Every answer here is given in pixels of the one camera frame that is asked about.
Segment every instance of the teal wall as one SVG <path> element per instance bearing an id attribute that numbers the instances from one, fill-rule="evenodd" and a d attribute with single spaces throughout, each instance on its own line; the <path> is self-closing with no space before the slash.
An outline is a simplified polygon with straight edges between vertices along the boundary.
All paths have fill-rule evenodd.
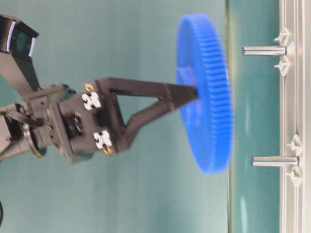
<path id="1" fill-rule="evenodd" d="M 43 87 L 112 75 L 174 82 L 178 19 L 206 12 L 225 42 L 224 0 L 2 0 L 40 36 L 33 55 Z M 0 80 L 0 104 L 19 97 Z M 122 99 L 123 111 L 148 100 Z M 226 172 L 197 168 L 178 113 L 146 126 L 132 148 L 70 165 L 55 148 L 0 164 L 6 233 L 221 233 Z"/>
<path id="2" fill-rule="evenodd" d="M 242 56 L 242 46 L 277 45 L 279 0 L 228 0 L 229 70 L 235 144 L 230 169 L 230 232 L 279 232 L 279 169 L 252 156 L 279 156 L 278 57 Z"/>

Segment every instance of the blue gear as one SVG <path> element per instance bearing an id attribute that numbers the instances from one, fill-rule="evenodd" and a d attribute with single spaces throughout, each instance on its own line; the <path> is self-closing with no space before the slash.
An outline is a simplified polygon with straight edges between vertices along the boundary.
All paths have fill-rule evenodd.
<path id="1" fill-rule="evenodd" d="M 198 100 L 180 108 L 194 158 L 203 172 L 228 167 L 233 115 L 226 58 L 205 14 L 185 15 L 177 35 L 177 84 L 194 85 Z"/>

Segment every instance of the gear teeth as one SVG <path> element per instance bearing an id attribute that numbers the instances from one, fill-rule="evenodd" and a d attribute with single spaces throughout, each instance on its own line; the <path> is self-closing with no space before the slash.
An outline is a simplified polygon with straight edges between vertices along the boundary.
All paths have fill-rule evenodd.
<path id="1" fill-rule="evenodd" d="M 210 107 L 210 119 L 205 119 L 211 123 L 211 141 L 212 148 L 210 155 L 210 164 L 205 171 L 213 172 L 227 167 L 230 152 L 231 141 L 233 138 L 233 114 L 231 102 L 231 89 L 227 76 L 226 59 L 221 47 L 220 40 L 211 20 L 205 14 L 192 14 L 183 16 L 180 22 L 187 22 L 190 25 L 190 39 L 195 40 L 201 54 L 201 61 L 204 67 L 203 72 L 205 80 L 201 82 L 208 88 L 200 93 L 207 96 L 201 100 L 202 104 Z M 179 27 L 179 34 L 182 34 L 183 27 Z"/>

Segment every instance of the metal rod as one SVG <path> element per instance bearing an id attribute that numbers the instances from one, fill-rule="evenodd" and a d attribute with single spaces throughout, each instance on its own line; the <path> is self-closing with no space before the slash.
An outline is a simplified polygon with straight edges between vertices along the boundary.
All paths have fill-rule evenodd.
<path id="1" fill-rule="evenodd" d="M 252 166 L 297 166 L 296 156 L 253 156 Z"/>
<path id="2" fill-rule="evenodd" d="M 286 54 L 286 47 L 280 46 L 243 46 L 243 55 L 282 56 Z"/>

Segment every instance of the black cable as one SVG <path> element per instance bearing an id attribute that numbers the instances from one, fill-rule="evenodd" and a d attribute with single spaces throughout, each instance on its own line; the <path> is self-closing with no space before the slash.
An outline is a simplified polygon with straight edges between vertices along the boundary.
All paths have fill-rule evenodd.
<path id="1" fill-rule="evenodd" d="M 2 221 L 3 221 L 3 207 L 0 201 L 0 227 L 1 227 Z"/>
<path id="2" fill-rule="evenodd" d="M 15 110 L 9 110 L 5 113 L 9 118 L 12 118 L 14 120 L 17 120 L 21 123 L 28 124 L 32 127 L 39 127 L 42 125 L 42 122 L 38 122 L 36 120 L 33 120 L 23 113 L 17 112 Z"/>

